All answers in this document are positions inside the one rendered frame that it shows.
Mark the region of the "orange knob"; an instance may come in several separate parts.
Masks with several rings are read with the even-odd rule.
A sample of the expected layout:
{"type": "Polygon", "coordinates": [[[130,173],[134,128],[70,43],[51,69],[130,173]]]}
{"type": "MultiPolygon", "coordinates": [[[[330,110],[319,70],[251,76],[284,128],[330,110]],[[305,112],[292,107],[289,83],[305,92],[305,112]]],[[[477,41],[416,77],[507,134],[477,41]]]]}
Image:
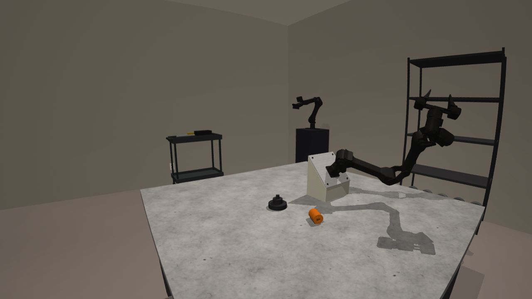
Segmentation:
{"type": "Polygon", "coordinates": [[[311,217],[311,219],[313,220],[314,223],[316,223],[317,225],[322,223],[323,221],[323,216],[321,215],[321,213],[319,213],[317,211],[317,209],[315,208],[312,208],[309,212],[308,212],[308,215],[311,217]]]}

